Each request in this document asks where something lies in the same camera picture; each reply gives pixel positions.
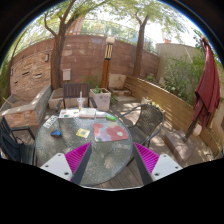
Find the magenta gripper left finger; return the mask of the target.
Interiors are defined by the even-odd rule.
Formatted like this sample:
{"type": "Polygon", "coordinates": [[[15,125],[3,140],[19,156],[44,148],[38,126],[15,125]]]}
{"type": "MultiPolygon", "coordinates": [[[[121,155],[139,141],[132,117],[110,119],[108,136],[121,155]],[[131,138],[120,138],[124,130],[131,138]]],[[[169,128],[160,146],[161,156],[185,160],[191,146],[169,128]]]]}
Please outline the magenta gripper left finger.
{"type": "Polygon", "coordinates": [[[41,169],[79,185],[91,153],[91,143],[86,143],[66,154],[57,153],[41,169]]]}

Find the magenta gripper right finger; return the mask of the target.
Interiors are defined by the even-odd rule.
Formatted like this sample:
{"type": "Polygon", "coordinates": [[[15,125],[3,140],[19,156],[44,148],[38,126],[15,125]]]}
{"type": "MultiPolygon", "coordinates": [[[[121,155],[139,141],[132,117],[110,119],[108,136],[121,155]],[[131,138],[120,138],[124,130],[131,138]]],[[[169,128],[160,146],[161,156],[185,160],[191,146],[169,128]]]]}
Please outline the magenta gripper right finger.
{"type": "Polygon", "coordinates": [[[144,185],[182,169],[169,155],[157,154],[138,143],[134,144],[133,153],[144,185]]]}

